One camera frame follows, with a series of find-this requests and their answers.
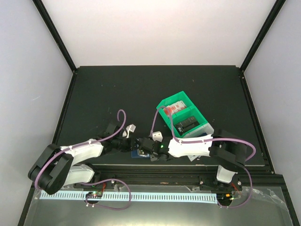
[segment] white wall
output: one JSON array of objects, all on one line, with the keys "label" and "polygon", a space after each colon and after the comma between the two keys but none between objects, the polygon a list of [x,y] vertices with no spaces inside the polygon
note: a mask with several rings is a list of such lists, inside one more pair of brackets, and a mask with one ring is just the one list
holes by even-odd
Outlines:
[{"label": "white wall", "polygon": [[277,173],[301,220],[301,1],[286,1],[246,70]]},{"label": "white wall", "polygon": [[43,2],[77,66],[240,66],[275,0]]},{"label": "white wall", "polygon": [[27,173],[51,143],[71,71],[31,0],[0,7],[0,225],[17,225]]}]

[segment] cable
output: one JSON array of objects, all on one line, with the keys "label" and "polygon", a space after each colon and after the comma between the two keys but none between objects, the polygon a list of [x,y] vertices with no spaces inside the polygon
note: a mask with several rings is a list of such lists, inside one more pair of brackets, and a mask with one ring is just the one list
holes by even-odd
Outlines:
[{"label": "cable", "polygon": [[[171,115],[169,109],[168,109],[167,107],[165,107],[165,106],[159,107],[159,108],[157,109],[156,113],[155,113],[155,117],[154,117],[154,120],[153,120],[153,122],[152,122],[152,127],[151,127],[151,130],[150,130],[150,137],[152,136],[152,133],[153,133],[153,131],[154,131],[155,122],[156,122],[156,118],[157,118],[158,112],[159,112],[159,110],[162,109],[162,108],[165,108],[165,109],[167,110],[167,112],[168,112],[169,119],[170,119],[170,123],[171,123],[171,124],[170,124],[170,125],[171,125],[171,133],[172,133],[172,135],[173,135],[173,139],[175,139],[175,141],[178,142],[178,143],[182,143],[182,144],[197,144],[197,143],[210,142],[210,141],[233,141],[233,142],[242,143],[242,144],[248,145],[248,146],[251,147],[252,150],[253,150],[252,154],[250,154],[250,156],[246,158],[246,161],[248,161],[249,159],[251,159],[251,158],[255,155],[255,153],[256,153],[256,148],[255,148],[255,146],[254,146],[253,144],[251,144],[251,143],[249,143],[249,142],[247,142],[247,141],[245,141],[245,140],[241,140],[241,139],[235,139],[235,138],[212,138],[212,139],[207,139],[207,140],[203,140],[203,141],[202,141],[202,140],[200,140],[200,141],[181,141],[181,140],[179,140],[179,139],[176,138],[175,135],[174,135],[174,123],[173,123],[172,115]],[[251,175],[250,175],[249,171],[248,171],[246,168],[244,168],[244,170],[246,171],[246,173],[248,174],[249,179],[250,179],[250,187],[251,187],[251,191],[250,191],[250,194],[249,194],[248,198],[247,198],[242,204],[237,205],[237,206],[233,206],[233,207],[222,206],[222,205],[217,201],[218,204],[219,204],[219,206],[220,206],[221,208],[231,208],[231,209],[233,209],[233,208],[241,207],[241,206],[245,205],[245,204],[250,200],[250,198],[251,198],[251,196],[252,196],[252,189],[253,189],[252,178],[251,178]]]},{"label": "cable", "polygon": [[114,137],[115,135],[119,134],[119,132],[122,130],[122,128],[124,127],[125,123],[126,123],[126,120],[127,120],[127,115],[125,113],[124,110],[120,109],[118,112],[117,112],[117,120],[119,121],[119,113],[122,112],[123,113],[123,116],[124,116],[124,119],[123,119],[123,123],[121,125],[121,127],[115,132],[113,133],[112,135],[106,137],[106,138],[103,138],[103,139],[99,139],[99,140],[95,140],[95,141],[92,141],[92,142],[83,142],[83,143],[80,143],[80,144],[76,144],[76,145],[73,145],[73,146],[69,146],[68,148],[64,149],[64,150],[61,150],[59,151],[58,153],[56,153],[51,159],[49,159],[48,162],[46,162],[46,164],[41,168],[40,172],[38,173],[35,181],[34,181],[34,187],[35,189],[37,190],[41,190],[41,188],[39,187],[38,185],[38,181],[42,175],[42,173],[45,171],[45,169],[58,157],[60,156],[61,154],[67,152],[70,150],[70,147],[71,148],[76,148],[76,147],[81,147],[83,145],[88,145],[88,144],[95,144],[95,143],[99,143],[99,142],[102,142],[102,141],[105,141],[105,140],[108,140],[112,137]]},{"label": "cable", "polygon": [[198,141],[181,141],[181,140],[179,140],[174,135],[174,123],[173,123],[172,115],[171,115],[169,109],[167,107],[165,107],[165,106],[159,107],[157,109],[157,111],[156,111],[154,120],[152,122],[152,127],[151,127],[151,130],[150,130],[150,137],[152,136],[152,133],[154,131],[156,118],[157,118],[158,112],[159,112],[159,110],[161,108],[167,109],[167,112],[168,112],[168,115],[169,115],[169,119],[170,119],[170,122],[171,122],[171,133],[172,133],[173,138],[175,139],[175,141],[178,142],[178,143],[182,143],[182,144],[198,144],[198,143],[210,142],[210,141],[232,141],[232,142],[242,143],[242,144],[248,145],[253,150],[252,154],[250,154],[250,156],[246,158],[246,161],[248,161],[249,159],[251,159],[255,155],[255,153],[256,153],[256,148],[255,148],[254,145],[252,145],[251,143],[249,143],[249,142],[247,142],[245,140],[241,140],[241,139],[235,139],[235,138],[212,138],[212,139],[207,139],[207,140],[203,140],[203,141],[202,140],[198,140]]},{"label": "cable", "polygon": [[237,206],[223,206],[223,205],[220,204],[219,201],[217,201],[217,204],[221,208],[235,209],[235,208],[238,208],[238,207],[242,207],[243,205],[245,205],[250,200],[250,198],[252,196],[252,190],[253,190],[252,178],[251,178],[251,175],[250,175],[249,171],[246,168],[244,168],[244,170],[246,171],[247,175],[249,176],[249,180],[250,180],[250,194],[249,194],[248,198],[242,204],[239,204]]},{"label": "cable", "polygon": [[[109,207],[109,206],[104,206],[104,205],[98,205],[98,204],[92,204],[92,205],[97,206],[97,207],[102,207],[102,208],[105,208],[105,209],[109,209],[109,210],[125,210],[125,209],[127,209],[131,205],[132,194],[131,194],[130,188],[128,187],[128,185],[124,181],[112,178],[112,179],[106,179],[106,180],[102,180],[102,181],[91,183],[91,184],[90,183],[80,183],[80,184],[87,185],[87,186],[90,186],[90,185],[92,186],[92,185],[98,185],[98,184],[102,184],[104,182],[112,181],[112,180],[118,181],[118,182],[122,183],[127,188],[127,190],[128,190],[128,203],[127,203],[127,205],[125,205],[124,207],[121,207],[121,208],[114,208],[114,207]],[[85,202],[86,202],[86,204],[88,206],[89,205],[89,203],[88,203],[88,196],[87,196]]]}]

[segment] black tabletop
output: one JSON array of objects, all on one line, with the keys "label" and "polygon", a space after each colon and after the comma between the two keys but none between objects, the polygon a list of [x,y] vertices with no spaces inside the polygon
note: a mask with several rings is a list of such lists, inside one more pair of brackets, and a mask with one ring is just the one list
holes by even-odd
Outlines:
[{"label": "black tabletop", "polygon": [[[253,143],[256,155],[247,165],[263,166],[264,160],[235,66],[82,66],[72,91],[58,139],[59,145],[88,140],[127,113],[126,125],[148,136],[159,102],[185,91],[214,129],[221,128]],[[171,136],[158,115],[154,131]],[[209,157],[190,162],[184,156],[168,162],[134,159],[131,153],[114,152],[90,159],[93,164],[114,165],[217,165]]]}]

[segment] white 3d printed part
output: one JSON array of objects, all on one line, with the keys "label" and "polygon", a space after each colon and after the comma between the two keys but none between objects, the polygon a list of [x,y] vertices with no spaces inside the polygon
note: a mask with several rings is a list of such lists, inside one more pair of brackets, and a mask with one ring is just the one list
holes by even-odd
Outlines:
[{"label": "white 3d printed part", "polygon": [[78,182],[87,183],[92,179],[93,175],[94,171],[87,165],[71,166],[63,186]]},{"label": "white 3d printed part", "polygon": [[[212,139],[211,134],[203,137],[179,138],[180,141],[201,141],[207,139]],[[168,153],[176,158],[186,155],[209,156],[209,148],[211,145],[212,141],[196,144],[182,144],[175,141],[175,139],[172,139],[168,146]]]},{"label": "white 3d printed part", "polygon": [[101,143],[95,144],[87,144],[80,147],[73,148],[72,146],[62,146],[61,149],[64,150],[66,148],[70,148],[71,150],[67,151],[67,154],[71,154],[73,156],[72,165],[84,161],[86,159],[98,157],[101,155],[103,151],[103,146]]}]

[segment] purple cable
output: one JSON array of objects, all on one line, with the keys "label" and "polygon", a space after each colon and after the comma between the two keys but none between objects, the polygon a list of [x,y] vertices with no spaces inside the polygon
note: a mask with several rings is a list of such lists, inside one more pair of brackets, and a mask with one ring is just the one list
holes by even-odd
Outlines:
[{"label": "purple cable", "polygon": [[[112,138],[113,136],[119,134],[119,132],[124,128],[124,125],[125,125],[126,120],[127,120],[127,115],[126,115],[125,111],[122,110],[122,109],[120,109],[120,110],[117,112],[117,120],[119,121],[119,113],[120,113],[120,112],[122,112],[123,115],[124,115],[124,120],[123,120],[123,123],[122,123],[121,127],[120,127],[115,133],[113,133],[112,135],[110,135],[110,136],[108,136],[108,137],[106,137],[106,138],[103,138],[103,139],[99,139],[99,140],[92,141],[91,144],[95,144],[95,143],[99,143],[99,142],[108,140],[108,139]],[[75,148],[75,147],[80,147],[80,146],[88,145],[88,144],[89,144],[89,142],[83,142],[83,143],[80,143],[80,144],[73,145],[72,147]],[[41,188],[40,188],[39,185],[38,185],[38,181],[39,181],[39,179],[40,179],[42,173],[45,171],[45,169],[46,169],[46,168],[47,168],[47,167],[48,167],[48,166],[49,166],[49,165],[50,165],[50,164],[51,164],[58,156],[60,156],[61,154],[65,153],[65,152],[67,152],[67,151],[69,151],[69,150],[70,150],[70,148],[68,147],[68,148],[66,148],[66,149],[64,149],[64,150],[61,150],[60,152],[56,153],[56,154],[55,154],[51,159],[49,159],[49,161],[41,168],[40,172],[39,172],[38,175],[37,175],[36,180],[34,181],[34,187],[35,187],[37,190],[41,190]]]},{"label": "purple cable", "polygon": [[237,205],[237,206],[222,206],[222,205],[220,204],[220,202],[217,201],[217,204],[218,204],[221,208],[235,209],[235,208],[238,208],[238,207],[242,207],[243,205],[245,205],[245,204],[250,200],[250,198],[251,198],[251,196],[252,196],[252,190],[253,190],[252,178],[251,178],[251,175],[250,175],[249,171],[248,171],[246,168],[244,168],[244,170],[246,171],[246,173],[247,173],[247,175],[249,176],[249,179],[250,179],[250,194],[249,194],[248,198],[247,198],[242,204],[239,204],[239,205]]},{"label": "purple cable", "polygon": [[248,161],[249,159],[251,159],[255,153],[256,153],[256,148],[254,145],[252,145],[251,143],[245,141],[245,140],[241,140],[241,139],[235,139],[235,138],[212,138],[212,139],[207,139],[207,140],[198,140],[198,141],[180,141],[178,138],[175,137],[175,134],[174,134],[174,123],[173,123],[173,118],[171,116],[171,113],[169,111],[169,109],[165,106],[161,106],[157,109],[156,111],[156,114],[155,114],[155,117],[154,117],[154,121],[152,122],[152,127],[151,127],[151,130],[150,130],[150,137],[152,136],[152,133],[154,131],[154,127],[155,127],[155,122],[156,122],[156,118],[157,118],[157,115],[158,115],[158,112],[161,108],[165,108],[169,114],[169,119],[170,119],[170,122],[171,122],[171,133],[173,135],[173,138],[175,139],[176,142],[178,143],[182,143],[182,144],[198,144],[198,143],[203,143],[203,142],[210,142],[210,141],[233,141],[233,142],[238,142],[238,143],[242,143],[242,144],[245,144],[245,145],[248,145],[252,148],[253,152],[252,154],[250,154],[249,157],[246,158],[246,161]]},{"label": "purple cable", "polygon": [[[249,159],[251,159],[251,158],[255,155],[255,153],[256,153],[256,148],[255,148],[254,145],[252,145],[251,143],[249,143],[249,142],[247,142],[247,141],[245,141],[245,140],[235,139],[235,138],[212,138],[212,139],[207,139],[207,140],[204,140],[204,141],[199,140],[199,141],[181,141],[181,142],[180,142],[180,140],[179,140],[178,138],[176,138],[175,135],[174,135],[174,123],[173,123],[172,115],[171,115],[169,109],[168,109],[167,107],[165,107],[165,106],[159,107],[159,108],[157,109],[156,113],[155,113],[154,121],[152,122],[152,127],[151,127],[151,130],[150,130],[150,137],[152,136],[152,133],[153,133],[153,131],[154,131],[155,122],[156,122],[156,118],[157,118],[158,112],[159,112],[159,110],[162,109],[162,108],[165,108],[165,109],[167,110],[167,112],[168,112],[169,119],[170,119],[170,122],[171,122],[171,133],[172,133],[173,138],[175,139],[175,141],[178,142],[178,143],[182,143],[182,144],[197,144],[197,143],[210,142],[210,141],[233,141],[233,142],[242,143],[242,144],[245,144],[245,145],[250,146],[250,147],[252,148],[252,150],[253,150],[252,154],[250,154],[250,156],[246,158],[246,161],[248,161]],[[253,188],[252,178],[251,178],[251,175],[250,175],[249,171],[248,171],[246,168],[244,168],[244,170],[246,171],[246,173],[247,173],[248,176],[249,176],[249,179],[250,179],[250,187],[251,187],[251,191],[250,191],[250,194],[249,194],[247,200],[245,200],[242,204],[237,205],[237,206],[233,206],[233,207],[222,206],[222,205],[217,201],[218,204],[219,204],[219,206],[220,206],[221,208],[231,208],[231,209],[233,209],[233,208],[241,207],[241,206],[245,205],[245,204],[250,200],[250,198],[251,198],[251,196],[252,196],[252,188]]]},{"label": "purple cable", "polygon": [[[104,182],[112,181],[112,180],[118,181],[118,182],[122,183],[122,184],[127,188],[127,190],[128,190],[128,195],[129,195],[127,205],[125,205],[125,206],[122,207],[122,208],[114,208],[114,207],[103,206],[103,205],[98,205],[98,204],[94,204],[94,206],[102,207],[102,208],[109,209],[109,210],[125,210],[125,209],[127,209],[127,208],[131,205],[132,194],[131,194],[131,190],[130,190],[130,188],[128,187],[128,185],[127,185],[125,182],[123,182],[122,180],[118,180],[118,179],[113,179],[113,178],[112,178],[112,179],[106,179],[106,180],[102,180],[102,181],[99,181],[99,182],[96,182],[96,183],[91,183],[91,184],[90,184],[90,183],[80,183],[80,184],[92,186],[92,185],[98,185],[98,184],[102,184],[102,183],[104,183]],[[86,201],[85,201],[85,202],[86,202],[87,205],[89,205],[89,203],[88,203],[88,197],[86,198]]]}]

